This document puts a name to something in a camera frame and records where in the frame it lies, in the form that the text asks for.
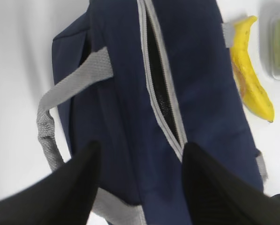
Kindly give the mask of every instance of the white background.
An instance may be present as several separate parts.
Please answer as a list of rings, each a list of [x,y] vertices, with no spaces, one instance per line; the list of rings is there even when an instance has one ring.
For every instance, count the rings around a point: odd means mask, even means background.
[[[0,199],[49,174],[37,141],[36,113],[53,84],[52,39],[87,9],[89,0],[0,0]],[[254,69],[275,106],[273,124],[245,109],[257,147],[263,151],[269,180],[265,192],[280,193],[280,82],[268,71],[268,23],[280,10],[277,0],[218,0],[225,22],[256,15],[249,53]],[[56,139],[66,160],[68,148],[57,120]],[[105,222],[91,216],[91,225]]]

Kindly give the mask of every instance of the bag handle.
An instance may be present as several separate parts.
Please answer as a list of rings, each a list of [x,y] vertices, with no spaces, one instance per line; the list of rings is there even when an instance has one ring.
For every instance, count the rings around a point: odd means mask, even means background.
[[[49,110],[64,103],[90,85],[113,77],[107,48],[91,53],[86,61],[72,74],[51,88],[40,100],[37,126],[38,140],[52,171],[64,164],[54,137],[54,119]]]

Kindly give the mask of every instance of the banana peel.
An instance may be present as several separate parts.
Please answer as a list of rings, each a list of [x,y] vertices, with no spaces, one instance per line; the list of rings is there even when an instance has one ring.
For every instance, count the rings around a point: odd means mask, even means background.
[[[257,21],[256,16],[234,24],[234,45],[230,48],[234,78],[244,105],[258,117],[272,123],[274,107],[261,86],[248,54],[250,28]]]

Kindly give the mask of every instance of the open zipper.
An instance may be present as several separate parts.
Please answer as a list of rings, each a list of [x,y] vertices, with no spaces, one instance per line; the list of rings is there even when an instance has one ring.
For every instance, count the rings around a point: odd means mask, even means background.
[[[177,157],[187,142],[161,28],[151,0],[137,0],[147,89],[157,122]]]

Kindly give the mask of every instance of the navy blue bag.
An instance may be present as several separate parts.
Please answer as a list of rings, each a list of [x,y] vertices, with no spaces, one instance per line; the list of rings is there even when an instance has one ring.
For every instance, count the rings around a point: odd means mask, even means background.
[[[56,86],[41,100],[39,140],[63,164],[49,110],[74,156],[101,144],[93,211],[113,225],[190,225],[186,143],[263,191],[215,0],[91,0],[53,40]]]

